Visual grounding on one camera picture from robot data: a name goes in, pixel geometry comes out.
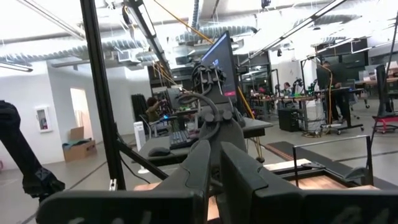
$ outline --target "cardboard box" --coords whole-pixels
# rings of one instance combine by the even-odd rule
[[[84,138],[84,127],[73,128],[70,130],[70,140],[79,141]],[[63,150],[63,156],[65,162],[75,161],[79,159],[84,159],[89,156],[95,155],[97,153],[95,140],[89,142],[72,146],[69,149]]]

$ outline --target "doorway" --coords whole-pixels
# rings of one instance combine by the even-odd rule
[[[75,112],[76,126],[84,127],[85,139],[93,138],[93,130],[91,128],[86,91],[78,88],[70,88],[70,94],[72,96],[72,105]]]

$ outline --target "screen display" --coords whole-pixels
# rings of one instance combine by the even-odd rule
[[[211,46],[207,53],[201,58],[201,64],[214,65],[226,74],[226,81],[222,86],[224,96],[228,96],[233,103],[236,102],[236,75],[235,65],[232,58],[231,40],[229,34],[222,35],[216,43]]]

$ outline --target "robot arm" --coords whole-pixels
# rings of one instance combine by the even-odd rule
[[[24,192],[39,202],[55,192],[63,191],[65,184],[46,168],[39,160],[21,133],[19,126],[21,118],[17,108],[3,100],[0,101],[0,141],[21,170],[24,178]]]

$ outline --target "gray floor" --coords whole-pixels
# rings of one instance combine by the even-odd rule
[[[341,136],[332,134],[323,136],[322,138],[305,138],[301,133],[287,133],[281,131],[278,124],[275,123],[273,128],[266,130],[266,136],[261,137],[261,143],[267,144],[278,141],[288,141],[292,144],[304,144],[317,141],[326,141],[348,136],[356,136],[359,134],[370,134],[371,126],[374,121],[371,116],[376,114],[378,101],[370,101],[370,109],[365,109],[364,103],[360,101],[354,106],[354,112],[360,115],[361,119],[354,120],[354,123],[363,123],[365,131],[358,129],[347,130]],[[392,182],[398,185],[398,176],[392,171],[396,169],[396,161],[398,160],[398,148],[394,147],[397,134],[376,134],[373,144],[373,163],[374,174],[378,178]],[[126,136],[126,141],[133,141],[132,136]],[[365,159],[361,158],[366,155],[364,139],[336,142],[326,144],[322,147],[307,147],[308,150],[319,153],[336,161],[351,166],[364,166]],[[254,143],[249,141],[249,154],[256,157],[257,153]],[[266,164],[282,162],[282,159],[272,153],[263,150]],[[139,166],[130,163],[130,160],[124,157],[125,161],[136,172]],[[109,175],[108,166],[104,149],[102,145],[98,145],[98,155],[85,159],[84,161],[75,161],[71,163],[57,163],[46,165],[60,180],[64,181],[67,189],[73,190],[108,190]],[[175,166],[162,167],[166,173],[173,172]],[[127,169],[124,169],[126,185],[128,189],[133,189],[135,185],[144,184],[142,180],[132,176]],[[152,174],[144,174],[141,177],[146,178],[150,182],[158,182],[159,179]],[[0,219],[1,223],[35,223],[33,216],[37,209],[37,200],[31,199],[23,193],[21,185],[22,175],[18,170],[7,170],[0,173]]]

